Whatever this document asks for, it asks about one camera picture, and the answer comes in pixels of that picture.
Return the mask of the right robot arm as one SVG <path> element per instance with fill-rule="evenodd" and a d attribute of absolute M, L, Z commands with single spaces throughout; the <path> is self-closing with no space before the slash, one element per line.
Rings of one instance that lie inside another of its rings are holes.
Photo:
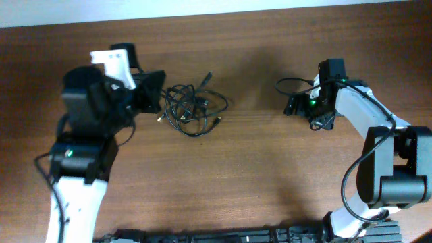
<path fill-rule="evenodd" d="M 287 116 L 304 117 L 311 130 L 331 130 L 345 117 L 364 138 L 361 156 L 341 185 L 356 177 L 356 192 L 319 225 L 294 226 L 289 242 L 399 242 L 400 227 L 390 216 L 431 199 L 431 130 L 413 126 L 386 108 L 366 82 L 351 79 L 342 59 L 326 59 L 308 81 L 291 92 Z"/>

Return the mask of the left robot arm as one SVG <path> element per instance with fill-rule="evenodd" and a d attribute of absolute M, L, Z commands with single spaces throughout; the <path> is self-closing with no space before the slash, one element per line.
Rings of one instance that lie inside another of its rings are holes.
<path fill-rule="evenodd" d="M 59 120 L 50 162 L 51 212 L 47 242 L 92 242 L 119 145 L 115 135 L 135 128 L 140 113 L 158 113 L 166 73 L 132 74 L 130 90 L 95 66 L 70 70 L 61 97 L 67 112 Z"/>

